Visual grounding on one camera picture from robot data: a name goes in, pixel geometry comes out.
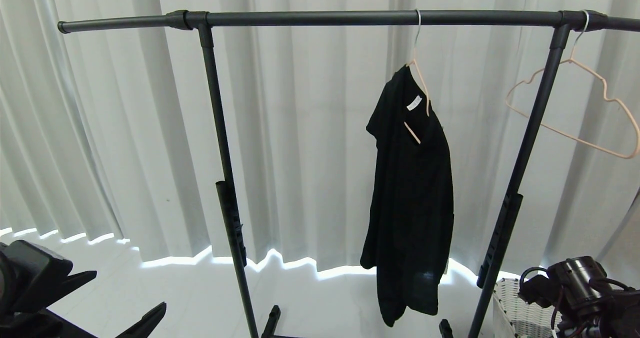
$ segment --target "floor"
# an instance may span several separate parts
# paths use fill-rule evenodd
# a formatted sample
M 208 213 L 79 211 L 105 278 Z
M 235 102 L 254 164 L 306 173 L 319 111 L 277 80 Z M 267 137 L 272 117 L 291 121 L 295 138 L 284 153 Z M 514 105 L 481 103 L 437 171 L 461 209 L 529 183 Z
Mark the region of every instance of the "floor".
M 166 316 L 151 338 L 247 338 L 247 322 L 230 258 L 196 258 L 142 263 L 137 247 L 105 238 L 88 242 L 76 236 L 62 242 L 57 233 L 5 231 L 0 241 L 38 243 L 74 263 L 73 272 L 97 270 L 98 277 L 50 308 L 100 338 L 116 337 L 146 311 L 165 301 Z M 439 287 L 439 315 L 407 310 L 389 329 L 382 322 L 376 279 L 361 268 L 316 273 L 313 260 L 283 265 L 272 251 L 246 268 L 261 333 L 274 304 L 282 310 L 277 334 L 301 338 L 439 338 L 438 324 L 449 320 L 454 335 L 467 335 L 480 290 L 471 271 L 450 261 Z M 493 336 L 491 308 L 483 337 Z

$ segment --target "curtain fold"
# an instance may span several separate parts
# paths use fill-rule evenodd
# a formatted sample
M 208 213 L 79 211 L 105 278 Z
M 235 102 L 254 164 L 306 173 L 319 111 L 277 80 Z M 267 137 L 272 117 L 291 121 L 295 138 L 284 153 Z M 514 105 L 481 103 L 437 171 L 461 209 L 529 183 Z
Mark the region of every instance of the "curtain fold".
M 222 179 L 195 32 L 146 28 L 61 35 L 66 21 L 216 11 L 580 10 L 640 17 L 637 0 L 0 0 L 0 226 L 89 238 L 114 233 L 144 260 L 228 256 Z M 277 249 L 318 270 L 358 265 L 369 219 L 375 140 L 365 131 L 382 87 L 412 53 L 414 26 L 214 27 L 215 59 L 249 258 Z M 527 120 L 507 91 L 544 66 L 551 28 L 423 26 L 417 58 L 450 145 L 451 258 L 483 260 Z M 566 56 L 578 33 L 569 38 Z M 576 58 L 640 117 L 640 35 L 594 31 Z M 530 111 L 538 87 L 518 88 Z M 621 151 L 624 115 L 599 81 L 562 65 L 544 122 Z M 541 128 L 503 269 L 605 257 L 633 221 L 640 161 L 619 160 Z

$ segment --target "white basket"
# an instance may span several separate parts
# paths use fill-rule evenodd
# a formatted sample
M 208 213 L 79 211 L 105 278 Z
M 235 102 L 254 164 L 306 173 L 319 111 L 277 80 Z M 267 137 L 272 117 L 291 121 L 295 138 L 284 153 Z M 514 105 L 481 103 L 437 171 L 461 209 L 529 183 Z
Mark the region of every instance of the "white basket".
M 518 297 L 517 279 L 502 279 L 493 291 L 493 331 L 496 338 L 549 338 L 553 306 L 543 309 Z

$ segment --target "horizontal bar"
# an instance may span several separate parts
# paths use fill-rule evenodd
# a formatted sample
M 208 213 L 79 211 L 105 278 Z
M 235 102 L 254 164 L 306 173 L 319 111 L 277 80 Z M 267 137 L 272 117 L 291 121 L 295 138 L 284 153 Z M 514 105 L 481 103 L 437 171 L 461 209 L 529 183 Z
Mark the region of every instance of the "horizontal bar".
M 507 11 L 507 10 L 421 10 L 424 25 L 490 25 L 490 26 L 552 26 L 570 24 L 573 29 L 585 25 L 586 17 L 580 11 Z M 640 31 L 640 19 L 606 17 L 598 29 Z M 199 15 L 186 13 L 190 22 Z M 167 15 L 94 19 L 57 24 L 62 33 L 94 31 L 99 29 L 142 28 L 170 26 Z M 396 11 L 298 11 L 298 12 L 209 12 L 206 22 L 211 26 L 395 26 L 417 24 L 413 10 Z

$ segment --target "clothing rack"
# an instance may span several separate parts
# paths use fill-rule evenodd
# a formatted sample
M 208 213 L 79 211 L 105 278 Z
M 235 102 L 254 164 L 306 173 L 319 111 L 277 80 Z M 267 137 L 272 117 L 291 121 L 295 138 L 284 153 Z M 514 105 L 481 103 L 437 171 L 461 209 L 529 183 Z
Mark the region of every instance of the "clothing rack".
M 477 286 L 482 288 L 475 316 L 471 323 L 469 338 L 477 338 L 480 334 L 487 308 L 491 301 L 494 285 L 498 279 L 505 252 L 509 244 L 514 224 L 522 203 L 522 195 L 518 193 L 522 177 L 530 158 L 535 138 L 542 122 L 549 94 L 553 87 L 556 72 L 565 49 L 570 31 L 594 31 L 598 29 L 619 29 L 624 31 L 640 31 L 640 19 L 609 17 L 603 13 L 590 11 L 589 26 L 585 28 L 586 15 L 583 11 L 507 11 L 507 10 L 421 10 L 423 25 L 489 25 L 489 26 L 546 26 L 553 27 L 551 44 L 544 67 L 544 73 L 537 90 L 533 109 L 522 143 L 519 148 L 507 192 L 498 214 L 493 236 L 478 273 Z M 226 227 L 226 235 L 233 257 L 233 267 L 240 288 L 242 306 L 251 338 L 259 338 L 256 318 L 251 304 L 245 267 L 247 254 L 243 244 L 241 222 L 238 214 L 238 202 L 234 187 L 229 143 L 222 110 L 220 85 L 216 71 L 214 41 L 211 28 L 213 26 L 382 26 L 412 25 L 418 22 L 415 10 L 396 11 L 323 11 L 323 12 L 190 12 L 178 10 L 166 15 L 122 17 L 95 19 L 88 21 L 60 21 L 57 28 L 62 33 L 76 31 L 93 31 L 116 28 L 172 27 L 178 29 L 197 29 L 202 47 L 206 80 L 210 93 L 217 142 L 220 149 L 224 180 L 215 184 L 222 208 L 222 217 Z M 281 311 L 274 306 L 269 314 L 262 338 L 287 338 L 275 335 Z M 439 325 L 443 337 L 452 337 L 446 320 Z

